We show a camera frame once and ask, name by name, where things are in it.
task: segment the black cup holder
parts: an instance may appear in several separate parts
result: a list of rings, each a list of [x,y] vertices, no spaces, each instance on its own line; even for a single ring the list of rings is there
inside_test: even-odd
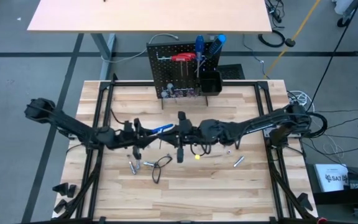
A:
[[[218,96],[222,91],[220,72],[200,72],[201,96]]]

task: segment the white cable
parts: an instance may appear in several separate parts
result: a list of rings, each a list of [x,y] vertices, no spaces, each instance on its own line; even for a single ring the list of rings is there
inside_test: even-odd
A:
[[[161,36],[161,35],[166,35],[166,36],[169,36],[169,37],[174,38],[175,40],[179,40],[179,37],[178,37],[178,36],[175,36],[175,35],[172,35],[172,34],[156,34],[156,35],[154,35],[154,36],[150,39],[149,44],[151,44],[151,43],[153,42],[154,38],[156,38],[156,37],[158,37],[158,36]],[[136,57],[142,55],[142,54],[143,54],[144,52],[146,52],[146,51],[147,51],[147,48],[145,48],[145,49],[144,49],[141,53],[139,53],[139,54],[136,54],[136,55],[131,56],[131,57],[128,57],[128,58],[116,60],[116,61],[106,60],[106,59],[103,58],[103,56],[100,56],[100,57],[102,58],[102,60],[103,60],[104,62],[119,63],[119,62],[123,62],[123,61],[126,61],[126,60],[130,60],[130,59],[136,58]]]
[[[299,102],[300,105],[302,105],[305,109],[307,109],[306,105],[308,103],[311,102],[311,98],[309,97],[309,95],[307,95],[305,92],[303,91],[300,91],[300,90],[293,90],[293,91],[290,91],[290,93],[293,93],[294,96],[296,97],[296,101]],[[290,100],[290,103],[293,103],[295,100],[293,99],[293,97],[291,96],[288,96],[288,99]],[[311,104],[311,107],[313,109],[313,112],[315,112],[315,107],[314,107],[314,103]],[[312,121],[314,122],[315,125],[317,125],[318,127],[321,128],[321,126],[312,119]],[[326,136],[327,138],[329,138],[329,140],[331,142],[333,142],[332,144],[323,144],[323,150],[327,153],[327,154],[330,154],[331,152],[329,152],[327,149],[326,149],[326,146],[330,146],[331,147],[331,150],[332,152],[335,153],[335,155],[338,157],[338,160],[340,163],[342,163],[341,159],[343,159],[344,157],[344,150],[341,146],[338,146],[336,144],[336,142],[334,141],[333,138],[331,138],[330,136],[327,136],[324,134],[324,136]]]

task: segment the red handle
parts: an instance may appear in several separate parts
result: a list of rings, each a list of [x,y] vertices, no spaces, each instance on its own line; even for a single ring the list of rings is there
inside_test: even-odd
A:
[[[172,56],[171,60],[174,62],[189,62],[191,61],[191,58],[186,55],[175,55]]]
[[[190,59],[196,59],[196,54],[194,54],[194,53],[180,53],[180,54],[178,54],[178,56],[179,55],[189,57]]]

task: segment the blue marker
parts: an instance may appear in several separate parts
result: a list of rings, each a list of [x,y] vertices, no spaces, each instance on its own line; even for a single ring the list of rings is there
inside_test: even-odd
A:
[[[160,131],[163,132],[164,129],[168,129],[168,128],[171,128],[173,127],[173,124],[167,124],[167,125],[164,125],[164,126],[161,126],[161,127],[158,127],[158,128],[155,128],[152,130],[152,133],[153,134],[157,134],[159,133]]]

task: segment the gray floor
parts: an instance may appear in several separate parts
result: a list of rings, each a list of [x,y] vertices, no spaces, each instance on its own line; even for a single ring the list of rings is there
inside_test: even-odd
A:
[[[285,0],[286,16],[282,25],[284,35],[291,37],[301,24],[314,0]],[[0,0],[0,52],[72,52],[77,34],[37,34],[26,31],[38,1]],[[331,52],[334,50],[343,28],[336,27],[340,18],[333,11],[331,1],[321,1],[305,28],[298,36],[292,52]],[[154,34],[118,34],[116,52],[140,52]],[[196,34],[177,34],[181,41],[193,41]],[[223,50],[248,51],[242,46],[242,36],[229,34]],[[161,37],[156,42],[172,42]],[[261,44],[256,35],[247,35],[246,44],[255,51],[275,51]],[[81,52],[97,52],[90,35],[86,34]],[[338,51],[358,51],[358,12],[348,29]],[[275,57],[259,57],[265,69]],[[309,95],[314,90],[328,63],[329,57],[284,57],[270,74],[271,78],[284,79],[289,90],[302,90]],[[35,172],[41,157],[49,125],[37,124],[24,118],[23,111],[30,99],[43,97],[58,100],[67,71],[69,57],[0,57],[0,223],[21,221]],[[221,57],[220,64],[241,63],[246,79],[262,78],[260,63],[252,57]],[[69,115],[76,113],[84,80],[99,78],[101,60],[98,57],[80,57],[64,104]],[[152,79],[147,57],[115,64],[113,71],[122,80]],[[358,109],[358,57],[335,57],[316,97],[317,110]],[[338,124],[358,117],[358,112],[325,114],[329,124]],[[356,136],[358,121],[327,131],[330,134]],[[335,139],[344,150],[358,147],[358,141]],[[318,149],[329,142],[325,137],[315,141]],[[59,183],[65,160],[68,140],[56,135],[55,143],[42,182],[33,221],[47,220],[52,214],[55,193],[52,186]],[[307,162],[331,161],[305,147]],[[358,151],[345,154],[341,159],[349,166],[358,166]],[[319,210],[324,216],[330,212]]]

